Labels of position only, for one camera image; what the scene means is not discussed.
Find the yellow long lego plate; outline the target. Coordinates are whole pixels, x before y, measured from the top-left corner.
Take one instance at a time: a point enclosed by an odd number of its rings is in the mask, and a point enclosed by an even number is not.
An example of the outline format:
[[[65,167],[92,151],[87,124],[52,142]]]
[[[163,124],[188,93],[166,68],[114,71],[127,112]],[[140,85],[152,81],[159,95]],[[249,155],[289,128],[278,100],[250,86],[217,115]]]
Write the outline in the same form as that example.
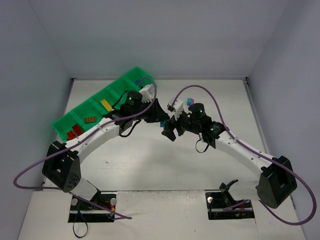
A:
[[[100,103],[108,112],[111,112],[113,110],[113,107],[109,104],[109,102],[106,99],[102,99]]]

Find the brown lego plate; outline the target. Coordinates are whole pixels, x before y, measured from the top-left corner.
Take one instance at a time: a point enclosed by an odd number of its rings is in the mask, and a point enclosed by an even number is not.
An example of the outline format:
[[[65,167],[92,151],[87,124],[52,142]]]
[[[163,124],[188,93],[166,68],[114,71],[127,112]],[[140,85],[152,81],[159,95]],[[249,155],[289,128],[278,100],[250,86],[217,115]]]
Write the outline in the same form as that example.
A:
[[[89,124],[89,123],[95,123],[97,121],[96,116],[91,116],[91,117],[85,117],[84,118],[84,123]]]

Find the long red lego brick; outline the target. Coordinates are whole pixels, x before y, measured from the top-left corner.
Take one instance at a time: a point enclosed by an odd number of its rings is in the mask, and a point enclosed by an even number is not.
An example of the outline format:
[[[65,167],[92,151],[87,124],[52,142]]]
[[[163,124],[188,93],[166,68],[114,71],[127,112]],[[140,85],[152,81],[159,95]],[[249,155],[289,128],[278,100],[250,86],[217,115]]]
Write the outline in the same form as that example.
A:
[[[80,136],[83,134],[83,129],[78,124],[75,124],[74,126],[72,126],[72,130],[76,136]]]

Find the small red lego brick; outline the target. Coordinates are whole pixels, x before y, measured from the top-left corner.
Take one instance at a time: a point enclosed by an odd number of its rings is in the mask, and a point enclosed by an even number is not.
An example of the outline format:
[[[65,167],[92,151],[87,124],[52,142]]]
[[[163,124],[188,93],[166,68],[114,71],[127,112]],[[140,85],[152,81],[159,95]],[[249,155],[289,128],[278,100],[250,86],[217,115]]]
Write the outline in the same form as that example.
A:
[[[69,132],[67,132],[67,140],[70,141],[70,140],[73,140],[76,138],[76,135],[75,133],[71,130]]]

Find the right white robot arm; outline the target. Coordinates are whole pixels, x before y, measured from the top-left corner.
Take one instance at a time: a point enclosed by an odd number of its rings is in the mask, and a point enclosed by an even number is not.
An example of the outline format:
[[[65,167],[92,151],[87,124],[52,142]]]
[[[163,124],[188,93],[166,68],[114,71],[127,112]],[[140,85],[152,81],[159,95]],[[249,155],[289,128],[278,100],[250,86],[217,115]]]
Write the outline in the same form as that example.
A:
[[[169,103],[167,109],[173,116],[165,123],[162,135],[175,141],[177,136],[185,132],[193,133],[207,147],[226,153],[254,174],[253,180],[234,179],[220,185],[220,190],[235,201],[260,200],[266,206],[276,209],[297,188],[295,177],[285,170],[292,169],[286,157],[275,158],[252,146],[245,147],[227,132],[222,123],[207,116],[203,104],[192,104],[188,108],[189,112],[185,112],[183,102],[177,100]]]

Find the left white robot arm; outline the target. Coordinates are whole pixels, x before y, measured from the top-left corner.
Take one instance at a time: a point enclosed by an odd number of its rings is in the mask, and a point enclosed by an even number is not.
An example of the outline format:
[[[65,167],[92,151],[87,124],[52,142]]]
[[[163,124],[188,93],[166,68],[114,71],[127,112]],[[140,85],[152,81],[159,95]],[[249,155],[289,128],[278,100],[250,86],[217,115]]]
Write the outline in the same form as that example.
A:
[[[120,108],[103,115],[101,121],[79,137],[65,143],[53,142],[48,149],[42,174],[65,193],[95,201],[101,194],[81,174],[82,162],[107,141],[120,136],[133,122],[159,123],[169,120],[157,98],[143,101],[144,95],[129,91]]]

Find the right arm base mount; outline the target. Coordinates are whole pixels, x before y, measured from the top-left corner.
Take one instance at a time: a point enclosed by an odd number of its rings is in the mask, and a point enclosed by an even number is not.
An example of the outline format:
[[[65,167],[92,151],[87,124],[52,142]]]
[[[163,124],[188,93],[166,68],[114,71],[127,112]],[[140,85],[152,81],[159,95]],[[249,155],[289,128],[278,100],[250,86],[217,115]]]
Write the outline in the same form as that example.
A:
[[[219,190],[205,192],[209,220],[244,220],[255,218],[250,200],[234,200],[229,193],[230,188],[237,182],[238,180],[235,179],[228,184],[222,183]]]

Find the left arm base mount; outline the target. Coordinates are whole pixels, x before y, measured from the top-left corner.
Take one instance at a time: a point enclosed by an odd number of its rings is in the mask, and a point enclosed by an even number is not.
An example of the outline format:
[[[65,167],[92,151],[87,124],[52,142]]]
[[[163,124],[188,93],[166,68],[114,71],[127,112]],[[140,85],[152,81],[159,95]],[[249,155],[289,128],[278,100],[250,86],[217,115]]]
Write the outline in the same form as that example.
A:
[[[97,204],[111,211],[115,211],[117,193],[102,192],[101,200]],[[70,201],[68,223],[72,223],[72,231],[77,239],[82,239],[88,234],[89,224],[91,223],[113,223],[114,221],[115,215],[109,211],[102,210],[101,208],[74,196],[72,197]]]

